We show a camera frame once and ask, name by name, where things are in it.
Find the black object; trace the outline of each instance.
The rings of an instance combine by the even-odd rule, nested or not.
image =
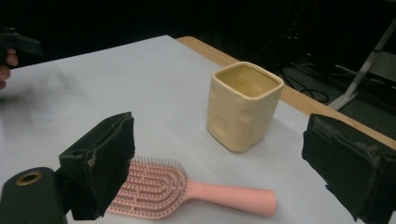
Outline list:
[[[9,48],[40,56],[44,55],[38,40],[18,34],[15,28],[0,27],[0,63],[6,63],[7,49]]]
[[[303,158],[355,221],[389,222],[396,208],[395,150],[340,120],[312,114]]]
[[[134,118],[107,118],[60,155],[53,172],[38,167],[10,178],[3,187],[1,224],[64,224],[103,216],[126,180],[134,157]]]

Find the hairbrush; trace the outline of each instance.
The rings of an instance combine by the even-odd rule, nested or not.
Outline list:
[[[134,157],[129,175],[108,212],[131,217],[162,219],[191,199],[204,200],[264,217],[276,212],[270,189],[247,189],[195,182],[178,161]]]

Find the hand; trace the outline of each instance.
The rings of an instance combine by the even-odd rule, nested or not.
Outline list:
[[[18,65],[18,56],[15,49],[7,49],[6,62],[9,65]],[[0,90],[6,87],[6,80],[11,76],[11,71],[7,64],[0,64]]]

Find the white table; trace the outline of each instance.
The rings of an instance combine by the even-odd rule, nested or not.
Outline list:
[[[355,223],[302,159],[308,117],[293,107],[279,102],[267,135],[245,153],[207,132],[210,76],[218,69],[169,36],[14,69],[0,91],[0,184],[30,168],[58,169],[59,154],[84,133],[131,111],[136,154],[180,161],[200,182],[276,192],[275,217],[191,201],[161,223]],[[106,213],[95,223],[158,221]]]

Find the square cup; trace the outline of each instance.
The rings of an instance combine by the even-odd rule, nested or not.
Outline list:
[[[221,144],[243,152],[268,130],[285,83],[253,63],[234,63],[212,75],[206,128]]]

